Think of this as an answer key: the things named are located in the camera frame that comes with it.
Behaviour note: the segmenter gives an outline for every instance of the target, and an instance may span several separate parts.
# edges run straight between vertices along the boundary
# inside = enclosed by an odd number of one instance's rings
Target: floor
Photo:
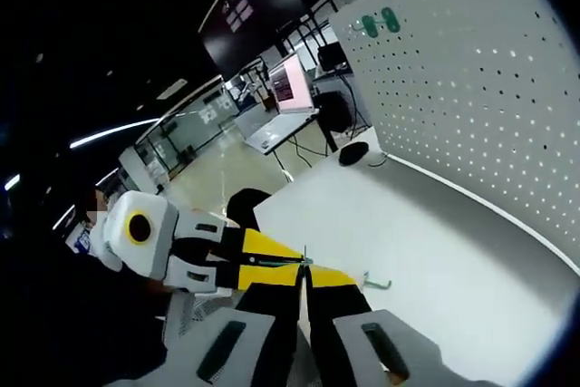
[[[300,146],[323,155],[299,149],[311,165],[324,158],[326,142],[318,124],[310,124],[296,138]],[[345,135],[336,137],[339,147],[347,141]],[[300,177],[308,169],[289,141],[276,154],[290,179]],[[224,214],[227,200],[239,190],[255,188],[274,194],[288,182],[274,154],[263,156],[250,148],[237,128],[232,127],[201,150],[198,158],[170,182],[169,194],[191,208]]]

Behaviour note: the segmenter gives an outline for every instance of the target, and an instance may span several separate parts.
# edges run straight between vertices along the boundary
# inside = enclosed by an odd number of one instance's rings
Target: monitor screen
[[[302,0],[218,0],[199,33],[228,81],[280,40],[280,28],[306,13]]]
[[[280,112],[312,109],[312,95],[297,54],[270,70],[270,80]]]

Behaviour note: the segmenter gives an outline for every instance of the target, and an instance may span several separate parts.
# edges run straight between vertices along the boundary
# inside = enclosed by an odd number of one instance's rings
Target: glass partition
[[[239,109],[220,82],[192,95],[135,149],[154,179],[164,171],[173,179],[204,146],[233,124],[238,114]]]

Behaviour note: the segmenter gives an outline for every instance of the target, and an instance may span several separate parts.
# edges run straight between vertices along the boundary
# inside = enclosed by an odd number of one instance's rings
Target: laptop
[[[272,152],[318,113],[296,53],[270,69],[269,75],[279,114],[246,140],[246,144],[263,154]]]

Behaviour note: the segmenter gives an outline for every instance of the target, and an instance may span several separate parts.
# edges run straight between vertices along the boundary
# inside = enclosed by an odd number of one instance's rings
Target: ceiling light
[[[173,83],[167,90],[162,92],[157,98],[157,100],[167,100],[169,97],[171,97],[173,94],[175,94],[177,91],[179,91],[187,84],[188,81],[186,81],[185,79],[179,79],[178,81]]]
[[[20,174],[16,174],[14,177],[9,179],[6,184],[4,185],[4,190],[12,189],[16,183],[20,181]]]
[[[108,179],[110,176],[112,176],[115,172],[117,172],[119,169],[115,168],[113,171],[111,171],[109,174],[107,174],[105,177],[103,177],[102,179],[100,179],[99,181],[97,181],[96,185],[99,186],[101,183],[103,183],[103,181],[105,181],[106,179]]]
[[[83,144],[86,144],[87,142],[91,142],[93,140],[98,140],[99,138],[102,138],[103,136],[111,135],[112,133],[116,133],[118,131],[125,131],[127,129],[132,128],[132,127],[142,126],[143,124],[152,124],[153,122],[157,122],[158,120],[159,120],[159,118],[153,118],[151,120],[133,122],[132,124],[127,124],[125,126],[115,127],[114,129],[109,129],[107,131],[101,131],[99,133],[95,133],[94,135],[87,136],[86,138],[83,138],[81,140],[76,140],[75,142],[73,142],[71,144],[70,148],[76,149],[77,147],[79,147]]]
[[[64,212],[64,215],[62,215],[62,216],[60,217],[60,219],[59,219],[58,221],[56,221],[56,223],[53,225],[53,230],[55,230],[55,229],[56,229],[58,226],[60,226],[60,225],[61,225],[61,222],[63,222],[63,221],[64,221],[64,219],[65,219],[65,218],[68,216],[68,214],[69,214],[69,213],[71,213],[71,212],[73,211],[73,209],[74,209],[74,206],[70,206],[70,207],[68,208],[68,210],[67,210],[66,212]]]
[[[116,133],[118,131],[124,131],[124,130],[130,129],[131,127],[142,126],[143,124],[152,124],[153,122],[157,122],[159,120],[160,120],[159,118],[154,118],[151,120],[133,122],[132,124],[127,124],[125,126],[115,127],[114,129],[109,129],[108,131],[102,131],[100,133],[95,133],[94,135],[87,136],[86,138],[83,138],[81,140],[76,140],[75,142],[73,142],[70,145],[70,148],[76,149],[77,147],[80,147],[80,146],[86,144],[87,142],[91,142],[93,140],[98,140],[99,138],[102,138],[103,136],[111,135],[112,133]],[[107,179],[111,174],[108,174],[107,176],[105,176],[105,178],[103,178],[101,181],[99,181],[99,183],[101,183],[102,181]],[[4,185],[4,189],[6,191],[12,189],[19,181],[20,181],[20,174],[16,174],[14,177],[12,177],[11,179],[9,179],[6,182],[6,184]]]

